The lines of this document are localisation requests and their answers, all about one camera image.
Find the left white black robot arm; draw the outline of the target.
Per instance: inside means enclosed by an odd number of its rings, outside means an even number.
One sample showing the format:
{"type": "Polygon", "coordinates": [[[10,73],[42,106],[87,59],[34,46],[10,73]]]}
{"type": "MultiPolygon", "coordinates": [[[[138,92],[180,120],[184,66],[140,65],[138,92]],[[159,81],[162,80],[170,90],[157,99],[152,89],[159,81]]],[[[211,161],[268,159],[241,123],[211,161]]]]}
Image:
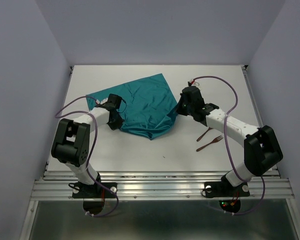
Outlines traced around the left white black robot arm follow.
{"type": "Polygon", "coordinates": [[[89,163],[96,145],[98,127],[107,125],[111,130],[120,129],[124,120],[120,107],[105,103],[91,111],[74,111],[60,117],[54,136],[51,156],[65,164],[84,184],[84,191],[90,197],[101,193],[99,173],[89,163]]]}

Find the teal cloth napkin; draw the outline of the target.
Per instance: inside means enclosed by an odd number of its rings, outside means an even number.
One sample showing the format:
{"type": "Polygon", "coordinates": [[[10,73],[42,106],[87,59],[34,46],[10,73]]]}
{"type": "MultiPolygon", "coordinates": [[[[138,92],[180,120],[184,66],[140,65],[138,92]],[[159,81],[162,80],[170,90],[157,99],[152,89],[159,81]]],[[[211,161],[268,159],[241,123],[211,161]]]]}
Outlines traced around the teal cloth napkin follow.
{"type": "Polygon", "coordinates": [[[177,101],[161,73],[90,93],[88,109],[96,105],[91,98],[102,101],[110,94],[125,101],[119,108],[124,120],[120,130],[125,133],[153,140],[168,133],[176,122],[177,101]]]}

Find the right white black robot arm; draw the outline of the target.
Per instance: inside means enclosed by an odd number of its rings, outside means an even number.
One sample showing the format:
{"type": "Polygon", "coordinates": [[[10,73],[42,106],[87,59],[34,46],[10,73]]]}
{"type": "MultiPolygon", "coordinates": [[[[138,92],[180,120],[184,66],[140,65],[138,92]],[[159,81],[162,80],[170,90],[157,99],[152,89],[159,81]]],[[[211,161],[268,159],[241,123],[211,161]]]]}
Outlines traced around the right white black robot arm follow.
{"type": "Polygon", "coordinates": [[[249,182],[253,177],[260,177],[283,159],[283,153],[274,130],[265,125],[257,127],[229,116],[218,106],[200,100],[197,104],[180,99],[177,113],[191,116],[196,122],[218,130],[243,147],[243,162],[237,166],[232,164],[224,180],[220,182],[221,192],[232,195],[238,186],[249,182]]]}

